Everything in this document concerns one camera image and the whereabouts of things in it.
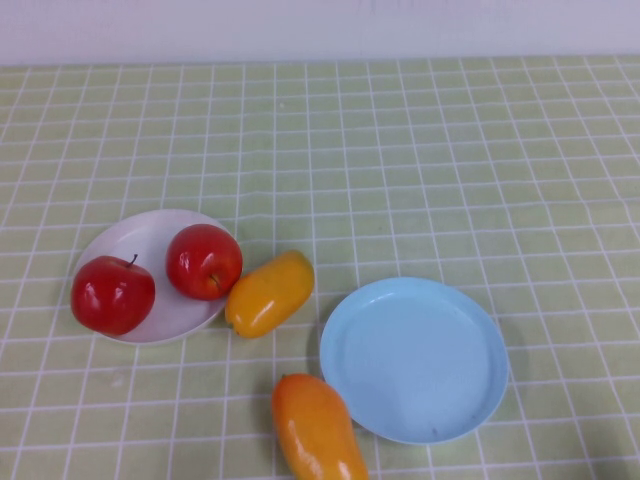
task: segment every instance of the apple stem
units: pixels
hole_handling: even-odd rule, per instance
[[[213,280],[213,283],[216,284],[216,287],[220,288],[220,282],[218,282],[218,277],[216,277],[215,275],[210,275],[209,277],[211,278],[211,280]]]

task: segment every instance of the plate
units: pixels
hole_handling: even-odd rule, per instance
[[[147,318],[130,332],[109,336],[111,340],[136,345],[154,345],[177,340],[204,327],[223,309],[226,298],[213,302],[193,300],[180,294],[165,273],[165,253],[173,237],[195,223],[208,223],[228,231],[218,221],[199,212],[178,209],[152,210],[128,217],[100,233],[76,262],[80,267],[101,255],[132,259],[149,270],[156,283],[156,298]]]
[[[322,332],[320,366],[365,429],[400,443],[465,435],[502,402],[509,362],[489,315],[460,291],[398,277],[345,298]]]

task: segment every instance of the green checkered tablecloth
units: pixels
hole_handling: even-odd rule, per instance
[[[69,272],[134,213],[199,210],[312,299],[245,341],[139,348],[72,318]],[[640,478],[640,57],[0,69],[0,478],[289,479],[270,392],[318,374],[354,288],[459,288],[511,376],[432,447],[358,430],[377,480]]]

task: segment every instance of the white plate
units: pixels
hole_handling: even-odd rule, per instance
[[[121,343],[157,345],[195,332],[224,309],[226,298],[213,302],[187,298],[169,283],[165,273],[164,260],[169,243],[180,230],[195,223],[208,223],[228,231],[202,213],[153,210],[116,223],[85,249],[72,273],[74,277],[82,265],[101,255],[129,260],[138,254],[136,265],[146,268],[156,283],[153,308],[140,325],[124,335],[101,335]]]

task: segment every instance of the orange mango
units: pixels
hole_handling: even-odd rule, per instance
[[[280,448],[297,480],[367,480],[346,404],[313,375],[284,376],[271,400]]]
[[[305,304],[314,283],[309,260],[298,250],[288,250],[234,284],[225,307],[226,321],[241,337],[261,337]]]

